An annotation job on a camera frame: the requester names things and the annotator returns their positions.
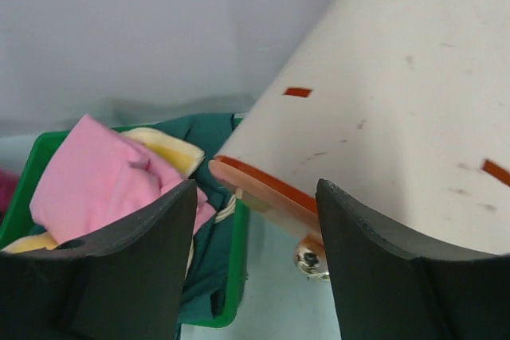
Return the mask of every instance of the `orange strip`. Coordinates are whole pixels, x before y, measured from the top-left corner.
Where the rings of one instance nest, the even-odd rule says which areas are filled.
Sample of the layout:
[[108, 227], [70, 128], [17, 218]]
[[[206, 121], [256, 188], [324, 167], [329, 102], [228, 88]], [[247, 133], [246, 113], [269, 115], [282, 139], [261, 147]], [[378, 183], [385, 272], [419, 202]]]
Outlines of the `orange strip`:
[[498, 181], [503, 182], [506, 186], [510, 186], [510, 173], [496, 163], [489, 159], [485, 159], [484, 165], [481, 169], [485, 173], [492, 175]]
[[312, 93], [311, 89], [308, 88], [287, 88], [284, 92], [284, 96], [295, 96], [295, 97], [308, 97]]
[[311, 211], [315, 215], [317, 214], [317, 204], [315, 198], [303, 193], [302, 191], [287, 185], [285, 182], [280, 181], [273, 176], [264, 173], [263, 171], [248, 165], [247, 163], [241, 162], [237, 159], [219, 155], [215, 158], [219, 162], [223, 162], [226, 165], [232, 166], [243, 173], [248, 174], [250, 177], [257, 179], [260, 182], [265, 183], [270, 188], [274, 189], [280, 194], [285, 195], [287, 198], [293, 200], [298, 205], [303, 206], [306, 210]]

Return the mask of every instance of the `white backdrop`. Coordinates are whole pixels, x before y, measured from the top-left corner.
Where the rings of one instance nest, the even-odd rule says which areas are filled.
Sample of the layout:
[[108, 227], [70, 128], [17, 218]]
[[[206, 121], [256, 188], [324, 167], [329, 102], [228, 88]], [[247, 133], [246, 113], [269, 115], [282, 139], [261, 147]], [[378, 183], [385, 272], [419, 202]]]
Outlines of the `white backdrop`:
[[0, 136], [244, 111], [332, 0], [0, 0]]

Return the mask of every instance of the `white table surface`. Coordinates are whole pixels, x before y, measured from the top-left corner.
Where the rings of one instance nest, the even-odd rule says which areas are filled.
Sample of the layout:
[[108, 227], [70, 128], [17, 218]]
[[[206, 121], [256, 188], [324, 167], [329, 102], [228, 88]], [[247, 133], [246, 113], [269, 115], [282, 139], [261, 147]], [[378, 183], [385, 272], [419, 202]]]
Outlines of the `white table surface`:
[[[20, 172], [36, 137], [0, 138], [0, 167]], [[220, 330], [184, 326], [182, 340], [340, 338], [330, 284], [308, 281], [292, 263], [297, 241], [253, 213], [249, 227], [249, 279], [236, 319]]]

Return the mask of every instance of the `green tray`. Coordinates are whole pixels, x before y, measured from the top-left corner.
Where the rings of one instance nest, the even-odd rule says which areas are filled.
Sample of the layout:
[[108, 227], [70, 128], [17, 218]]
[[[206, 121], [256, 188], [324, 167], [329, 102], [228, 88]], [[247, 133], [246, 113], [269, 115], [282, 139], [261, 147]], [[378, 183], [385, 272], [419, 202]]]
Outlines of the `green tray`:
[[[115, 128], [117, 131], [130, 130], [133, 127]], [[43, 133], [33, 144], [18, 187], [10, 203], [9, 210], [0, 228], [0, 248], [6, 247], [16, 239], [29, 234], [33, 227], [29, 211], [30, 200], [49, 160], [67, 137], [69, 131]], [[216, 318], [205, 322], [191, 322], [195, 326], [223, 328], [236, 317], [237, 308], [242, 300], [246, 280], [246, 254], [248, 245], [249, 209], [237, 201], [234, 214], [232, 248], [229, 258], [229, 275], [226, 287], [226, 299], [223, 312]]]

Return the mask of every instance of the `yellow towel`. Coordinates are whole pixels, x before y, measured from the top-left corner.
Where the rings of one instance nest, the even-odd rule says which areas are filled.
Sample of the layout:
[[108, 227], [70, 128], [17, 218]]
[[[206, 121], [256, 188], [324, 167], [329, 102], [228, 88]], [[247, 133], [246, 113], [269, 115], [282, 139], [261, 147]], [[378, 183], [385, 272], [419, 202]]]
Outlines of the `yellow towel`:
[[27, 252], [38, 250], [40, 248], [46, 248], [53, 250], [57, 247], [57, 242], [49, 235], [49, 233], [42, 233], [40, 235], [24, 236], [15, 240], [7, 247], [3, 248], [3, 252], [9, 252], [11, 254], [18, 254], [19, 252]]
[[142, 143], [160, 157], [166, 159], [179, 173], [190, 177], [204, 160], [204, 150], [150, 127], [137, 127], [125, 131], [130, 139]]

